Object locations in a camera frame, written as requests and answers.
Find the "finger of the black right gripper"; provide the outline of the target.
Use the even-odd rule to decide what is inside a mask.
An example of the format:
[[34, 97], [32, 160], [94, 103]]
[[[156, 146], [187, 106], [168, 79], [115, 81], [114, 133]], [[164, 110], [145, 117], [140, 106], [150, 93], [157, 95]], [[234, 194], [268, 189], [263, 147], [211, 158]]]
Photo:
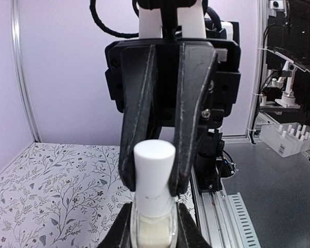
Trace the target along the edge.
[[128, 47], [121, 53], [124, 113], [120, 141], [119, 175], [123, 184], [136, 190], [134, 146], [146, 139], [153, 92], [157, 80], [154, 45]]

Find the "second background robot arm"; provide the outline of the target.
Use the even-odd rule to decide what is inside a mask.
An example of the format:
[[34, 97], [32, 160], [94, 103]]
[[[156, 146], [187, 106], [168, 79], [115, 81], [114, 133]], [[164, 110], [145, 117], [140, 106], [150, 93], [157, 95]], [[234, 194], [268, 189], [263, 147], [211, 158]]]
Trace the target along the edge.
[[274, 106], [284, 109], [298, 110], [301, 108], [296, 103], [293, 84], [295, 75], [298, 70], [310, 73], [310, 60], [307, 58], [297, 58], [290, 51], [279, 48], [265, 48], [264, 51], [269, 52], [284, 61], [280, 70], [273, 70], [264, 83], [261, 85], [258, 95], [260, 96], [260, 106], [269, 107], [270, 102], [267, 101], [266, 89], [278, 88], [282, 90], [280, 98], [274, 100]]

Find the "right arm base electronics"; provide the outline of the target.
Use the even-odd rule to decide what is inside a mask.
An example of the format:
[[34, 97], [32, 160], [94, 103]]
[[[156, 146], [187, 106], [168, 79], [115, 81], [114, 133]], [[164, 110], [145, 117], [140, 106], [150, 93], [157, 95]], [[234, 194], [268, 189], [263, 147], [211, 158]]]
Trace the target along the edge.
[[223, 189], [223, 178], [236, 173], [236, 163], [224, 150], [225, 142], [218, 129], [209, 130], [198, 144], [194, 170], [200, 193], [218, 192]]

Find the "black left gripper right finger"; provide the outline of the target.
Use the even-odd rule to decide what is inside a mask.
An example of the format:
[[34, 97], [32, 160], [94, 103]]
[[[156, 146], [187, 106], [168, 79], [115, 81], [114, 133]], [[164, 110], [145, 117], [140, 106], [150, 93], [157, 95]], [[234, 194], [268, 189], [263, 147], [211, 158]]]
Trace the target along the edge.
[[211, 248], [184, 204], [177, 203], [178, 232], [176, 248]]

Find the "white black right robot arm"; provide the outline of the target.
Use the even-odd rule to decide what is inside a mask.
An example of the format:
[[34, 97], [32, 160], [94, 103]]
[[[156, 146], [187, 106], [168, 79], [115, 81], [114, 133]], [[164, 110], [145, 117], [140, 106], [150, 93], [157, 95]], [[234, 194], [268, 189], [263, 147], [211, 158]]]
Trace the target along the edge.
[[168, 187], [176, 196], [187, 190], [196, 159], [214, 160], [224, 143], [219, 128], [236, 103], [240, 26], [217, 15], [204, 20], [205, 38], [185, 38], [182, 26], [162, 38], [115, 41], [105, 49], [111, 99], [123, 114], [119, 176], [136, 190], [134, 147], [159, 138], [173, 127], [176, 149]]

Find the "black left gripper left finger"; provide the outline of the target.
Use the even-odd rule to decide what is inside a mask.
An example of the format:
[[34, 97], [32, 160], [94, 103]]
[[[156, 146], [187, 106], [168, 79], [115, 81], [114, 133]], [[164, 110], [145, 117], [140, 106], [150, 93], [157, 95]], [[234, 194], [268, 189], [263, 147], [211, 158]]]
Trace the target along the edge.
[[130, 239], [130, 218], [132, 203], [121, 208], [104, 239], [97, 248], [128, 248], [132, 247]]

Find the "clear nail polish bottle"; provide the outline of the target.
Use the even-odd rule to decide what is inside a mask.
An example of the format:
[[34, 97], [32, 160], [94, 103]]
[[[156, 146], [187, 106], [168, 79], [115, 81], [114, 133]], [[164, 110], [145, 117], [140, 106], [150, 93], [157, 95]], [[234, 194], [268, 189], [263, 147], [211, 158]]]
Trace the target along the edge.
[[161, 216], [148, 216], [147, 210], [163, 204], [142, 198], [135, 193], [130, 217], [130, 242], [132, 247], [175, 247], [178, 239], [177, 205], [168, 198]]

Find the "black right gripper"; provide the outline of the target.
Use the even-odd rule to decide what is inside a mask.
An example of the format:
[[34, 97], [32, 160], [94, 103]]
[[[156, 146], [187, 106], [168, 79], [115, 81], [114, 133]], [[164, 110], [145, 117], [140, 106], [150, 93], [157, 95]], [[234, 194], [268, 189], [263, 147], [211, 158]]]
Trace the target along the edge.
[[[178, 196], [187, 191], [196, 153], [201, 111], [210, 112], [210, 116], [203, 118], [201, 123], [211, 129], [219, 128], [223, 118], [230, 115], [232, 106], [236, 103], [241, 78], [241, 49], [236, 42], [224, 39], [141, 39], [113, 42], [105, 48], [108, 66], [105, 76], [111, 99], [116, 102], [121, 113], [125, 110], [125, 96], [120, 53], [127, 48], [141, 48], [152, 44], [156, 49], [159, 73], [159, 122], [163, 127], [173, 127], [175, 122], [176, 156], [169, 191], [171, 196]], [[223, 59], [218, 59], [218, 63], [217, 55], [224, 56]], [[213, 87], [208, 91], [211, 79]]]

